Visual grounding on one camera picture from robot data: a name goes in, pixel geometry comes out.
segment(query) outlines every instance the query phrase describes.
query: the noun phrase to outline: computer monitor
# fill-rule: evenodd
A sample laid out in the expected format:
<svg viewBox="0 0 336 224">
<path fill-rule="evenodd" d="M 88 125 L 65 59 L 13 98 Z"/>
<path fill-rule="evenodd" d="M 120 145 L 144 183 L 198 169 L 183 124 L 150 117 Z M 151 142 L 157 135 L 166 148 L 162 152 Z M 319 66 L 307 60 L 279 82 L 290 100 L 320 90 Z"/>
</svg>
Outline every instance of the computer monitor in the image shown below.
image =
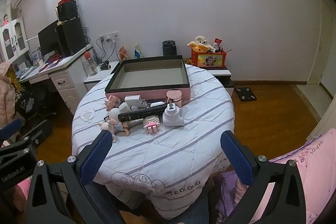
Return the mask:
<svg viewBox="0 0 336 224">
<path fill-rule="evenodd" d="M 38 33 L 42 56 L 59 48 L 59 37 L 56 31 L 58 20 L 54 21 Z"/>
</svg>

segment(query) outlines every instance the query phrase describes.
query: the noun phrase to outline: blue gripper pad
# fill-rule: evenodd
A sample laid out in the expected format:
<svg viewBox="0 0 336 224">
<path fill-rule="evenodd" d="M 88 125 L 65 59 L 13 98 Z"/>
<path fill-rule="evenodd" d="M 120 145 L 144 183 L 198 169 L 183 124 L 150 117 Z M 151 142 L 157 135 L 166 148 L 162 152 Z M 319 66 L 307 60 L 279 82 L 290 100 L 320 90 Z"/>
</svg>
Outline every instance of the blue gripper pad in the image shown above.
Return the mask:
<svg viewBox="0 0 336 224">
<path fill-rule="evenodd" d="M 230 133 L 232 134 L 231 131 L 229 131 L 229 133 L 227 131 L 222 133 L 220 146 L 234 168 L 241 183 L 245 185 L 252 185 L 254 180 L 253 166 L 245 157 L 237 143 L 233 140 L 233 138 L 236 139 L 236 137 L 233 134 L 233 137 L 231 137 Z"/>
<path fill-rule="evenodd" d="M 90 147 L 91 151 L 80 166 L 79 182 L 82 184 L 82 186 L 92 183 L 93 179 L 98 173 L 100 166 L 110 151 L 112 143 L 112 134 L 107 130 L 103 130 L 93 141 L 93 143 L 90 144 L 90 146 L 92 146 Z"/>
<path fill-rule="evenodd" d="M 0 129 L 0 139 L 4 141 L 9 139 L 13 134 L 15 134 L 20 129 L 21 129 L 21 120 L 15 119 L 13 122 L 6 125 L 4 128 Z"/>
</svg>

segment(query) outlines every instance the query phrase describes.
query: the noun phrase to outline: black cylinder object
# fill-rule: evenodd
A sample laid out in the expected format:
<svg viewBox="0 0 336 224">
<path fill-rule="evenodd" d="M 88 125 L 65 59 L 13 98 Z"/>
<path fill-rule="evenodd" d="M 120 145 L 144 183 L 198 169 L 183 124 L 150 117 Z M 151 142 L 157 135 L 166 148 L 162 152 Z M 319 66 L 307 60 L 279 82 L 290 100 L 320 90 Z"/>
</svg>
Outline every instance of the black cylinder object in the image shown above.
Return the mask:
<svg viewBox="0 0 336 224">
<path fill-rule="evenodd" d="M 163 56 L 177 55 L 175 41 L 167 40 L 162 42 Z"/>
</svg>

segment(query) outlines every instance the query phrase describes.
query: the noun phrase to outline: black speaker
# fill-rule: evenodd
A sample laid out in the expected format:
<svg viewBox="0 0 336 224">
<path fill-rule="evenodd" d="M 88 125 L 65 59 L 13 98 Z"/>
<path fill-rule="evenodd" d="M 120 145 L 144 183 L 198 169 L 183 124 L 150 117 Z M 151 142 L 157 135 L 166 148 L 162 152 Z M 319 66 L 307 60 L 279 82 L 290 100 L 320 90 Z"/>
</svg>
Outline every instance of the black speaker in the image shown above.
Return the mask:
<svg viewBox="0 0 336 224">
<path fill-rule="evenodd" d="M 64 57 L 74 55 L 86 47 L 86 41 L 80 19 L 73 18 L 58 25 L 60 53 Z"/>
<path fill-rule="evenodd" d="M 175 41 L 167 40 L 162 42 L 163 56 L 177 55 Z"/>
<path fill-rule="evenodd" d="M 57 12 L 59 21 L 66 21 L 78 17 L 76 1 L 67 1 L 57 6 Z"/>
</svg>

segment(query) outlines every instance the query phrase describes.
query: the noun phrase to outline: rose gold lid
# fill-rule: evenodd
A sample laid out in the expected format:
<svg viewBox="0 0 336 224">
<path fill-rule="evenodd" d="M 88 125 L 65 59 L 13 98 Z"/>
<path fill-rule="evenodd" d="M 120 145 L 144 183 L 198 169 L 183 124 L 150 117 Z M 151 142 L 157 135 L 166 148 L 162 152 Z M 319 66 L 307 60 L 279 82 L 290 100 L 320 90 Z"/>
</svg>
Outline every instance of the rose gold lid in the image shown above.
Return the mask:
<svg viewBox="0 0 336 224">
<path fill-rule="evenodd" d="M 182 98 L 182 92 L 180 90 L 168 90 L 167 98 L 171 100 L 180 100 Z"/>
</svg>

